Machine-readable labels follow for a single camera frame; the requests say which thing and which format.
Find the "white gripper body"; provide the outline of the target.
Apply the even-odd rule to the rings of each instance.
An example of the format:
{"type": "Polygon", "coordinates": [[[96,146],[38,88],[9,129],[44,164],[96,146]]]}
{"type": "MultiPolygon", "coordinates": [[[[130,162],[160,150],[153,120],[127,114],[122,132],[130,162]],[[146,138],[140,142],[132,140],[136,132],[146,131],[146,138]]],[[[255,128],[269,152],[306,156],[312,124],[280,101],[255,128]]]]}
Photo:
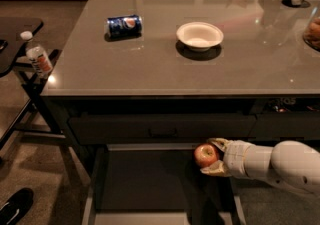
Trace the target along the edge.
{"type": "Polygon", "coordinates": [[[245,170],[245,155],[251,146],[251,143],[241,140],[228,143],[224,152],[223,162],[233,177],[239,179],[248,178],[245,170]]]}

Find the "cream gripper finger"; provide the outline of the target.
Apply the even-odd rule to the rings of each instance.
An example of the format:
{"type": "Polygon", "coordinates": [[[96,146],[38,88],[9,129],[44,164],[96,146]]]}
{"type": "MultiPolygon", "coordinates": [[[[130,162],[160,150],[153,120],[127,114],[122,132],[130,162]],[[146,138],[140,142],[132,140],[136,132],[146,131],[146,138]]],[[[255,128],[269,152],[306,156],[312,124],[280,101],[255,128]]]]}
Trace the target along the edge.
{"type": "Polygon", "coordinates": [[[209,138],[207,142],[216,146],[222,152],[225,152],[230,144],[230,141],[225,138],[209,138]]]}
{"type": "Polygon", "coordinates": [[[230,177],[230,171],[225,165],[225,163],[221,160],[216,161],[208,167],[204,167],[200,169],[202,174],[208,176],[216,176],[216,177],[230,177]]]}

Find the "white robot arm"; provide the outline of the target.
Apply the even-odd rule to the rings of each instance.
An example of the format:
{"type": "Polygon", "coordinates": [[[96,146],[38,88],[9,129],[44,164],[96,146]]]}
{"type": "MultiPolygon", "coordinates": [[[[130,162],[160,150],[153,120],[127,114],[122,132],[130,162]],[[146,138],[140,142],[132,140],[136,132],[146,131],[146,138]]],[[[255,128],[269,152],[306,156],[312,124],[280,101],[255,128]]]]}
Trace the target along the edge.
{"type": "Polygon", "coordinates": [[[320,153],[298,141],[274,147],[241,140],[210,138],[223,158],[201,168],[208,176],[252,179],[303,197],[320,198],[320,153]]]}

